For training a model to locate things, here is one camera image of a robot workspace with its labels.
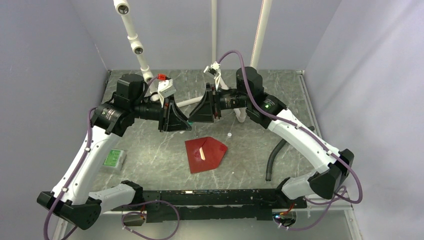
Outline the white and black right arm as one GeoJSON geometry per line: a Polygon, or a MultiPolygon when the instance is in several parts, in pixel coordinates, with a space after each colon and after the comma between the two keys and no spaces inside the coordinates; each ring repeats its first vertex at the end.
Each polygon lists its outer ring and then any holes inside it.
{"type": "Polygon", "coordinates": [[[289,207],[295,199],[316,194],[331,200],[349,175],[353,153],[330,146],[298,120],[287,106],[274,95],[264,91],[263,78],[253,67],[236,71],[236,88],[222,89],[205,85],[205,93],[189,114],[188,120],[212,123],[222,110],[246,108],[247,116],[265,129],[277,134],[298,150],[314,167],[308,174],[288,177],[278,186],[276,203],[289,207]]]}

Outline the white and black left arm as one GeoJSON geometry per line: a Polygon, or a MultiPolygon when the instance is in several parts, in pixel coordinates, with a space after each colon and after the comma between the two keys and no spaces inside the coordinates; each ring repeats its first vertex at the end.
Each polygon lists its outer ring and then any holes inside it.
{"type": "Polygon", "coordinates": [[[95,177],[111,150],[136,119],[157,121],[160,132],[191,130],[187,117],[175,101],[172,78],[159,74],[153,101],[147,92],[150,81],[138,74],[124,74],[110,100],[88,113],[85,140],[59,183],[39,194],[37,202],[77,228],[90,228],[99,216],[120,206],[139,209],[144,203],[143,188],[129,180],[112,188],[93,192],[95,177]]]}

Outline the red paper envelope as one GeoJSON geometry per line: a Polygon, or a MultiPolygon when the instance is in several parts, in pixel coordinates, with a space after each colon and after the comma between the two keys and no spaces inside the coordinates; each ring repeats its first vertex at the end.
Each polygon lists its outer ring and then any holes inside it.
{"type": "Polygon", "coordinates": [[[224,143],[210,136],[186,140],[184,143],[191,174],[218,168],[228,150],[224,143]],[[205,160],[200,158],[200,147],[203,149],[205,160]]]}

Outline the tan paper letter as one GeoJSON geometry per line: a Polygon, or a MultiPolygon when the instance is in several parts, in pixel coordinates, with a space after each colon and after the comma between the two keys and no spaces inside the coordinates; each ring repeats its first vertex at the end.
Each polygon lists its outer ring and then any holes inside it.
{"type": "Polygon", "coordinates": [[[202,147],[199,148],[199,156],[200,156],[200,159],[201,160],[203,160],[203,161],[206,160],[206,156],[204,154],[204,151],[203,151],[203,148],[202,147]]]}

